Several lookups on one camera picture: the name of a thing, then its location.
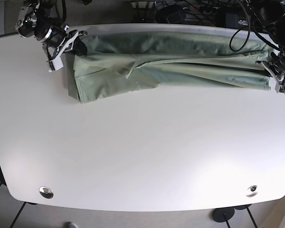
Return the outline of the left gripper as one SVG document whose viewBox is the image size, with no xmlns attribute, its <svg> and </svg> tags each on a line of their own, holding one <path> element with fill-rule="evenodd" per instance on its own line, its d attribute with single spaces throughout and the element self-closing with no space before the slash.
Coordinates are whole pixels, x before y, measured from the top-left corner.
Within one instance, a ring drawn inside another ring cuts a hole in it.
<svg viewBox="0 0 285 228">
<path fill-rule="evenodd" d="M 285 52 L 279 51 L 277 54 L 271 52 L 267 61 L 257 60 L 257 65 L 261 65 L 265 71 L 276 82 L 276 87 L 285 87 Z"/>
</svg>

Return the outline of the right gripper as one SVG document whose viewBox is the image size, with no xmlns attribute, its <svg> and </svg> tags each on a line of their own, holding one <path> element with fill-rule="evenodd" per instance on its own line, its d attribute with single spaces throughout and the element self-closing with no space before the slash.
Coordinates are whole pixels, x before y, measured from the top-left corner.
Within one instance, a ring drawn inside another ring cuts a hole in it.
<svg viewBox="0 0 285 228">
<path fill-rule="evenodd" d="M 66 6 L 62 6 L 62 16 L 58 6 L 21 6 L 15 30 L 21 37 L 34 37 L 42 43 L 48 62 L 67 52 L 86 56 L 87 47 L 80 37 L 87 32 L 68 31 L 66 18 Z"/>
</svg>

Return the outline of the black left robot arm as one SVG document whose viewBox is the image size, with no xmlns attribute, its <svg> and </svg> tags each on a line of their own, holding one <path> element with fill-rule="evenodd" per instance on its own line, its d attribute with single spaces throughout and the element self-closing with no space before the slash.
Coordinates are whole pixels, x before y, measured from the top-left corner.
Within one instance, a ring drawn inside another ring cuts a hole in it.
<svg viewBox="0 0 285 228">
<path fill-rule="evenodd" d="M 239 49 L 231 46 L 233 52 L 241 51 L 250 38 L 250 32 L 262 40 L 265 44 L 277 50 L 279 53 L 271 53 L 271 60 L 257 61 L 276 81 L 276 91 L 285 93 L 285 10 L 284 7 L 275 0 L 238 0 L 247 19 L 247 37 L 244 44 Z"/>
</svg>

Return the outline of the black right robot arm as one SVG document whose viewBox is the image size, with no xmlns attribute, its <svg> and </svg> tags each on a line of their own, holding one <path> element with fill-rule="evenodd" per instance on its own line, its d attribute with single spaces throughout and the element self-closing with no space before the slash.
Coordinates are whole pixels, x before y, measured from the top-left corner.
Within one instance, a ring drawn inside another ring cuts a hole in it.
<svg viewBox="0 0 285 228">
<path fill-rule="evenodd" d="M 87 55 L 87 47 L 81 40 L 86 31 L 69 31 L 66 24 L 66 2 L 62 1 L 62 16 L 51 17 L 52 8 L 57 10 L 56 0 L 25 0 L 20 8 L 15 30 L 24 38 L 34 37 L 42 44 L 48 63 L 53 64 L 62 54 Z"/>
</svg>

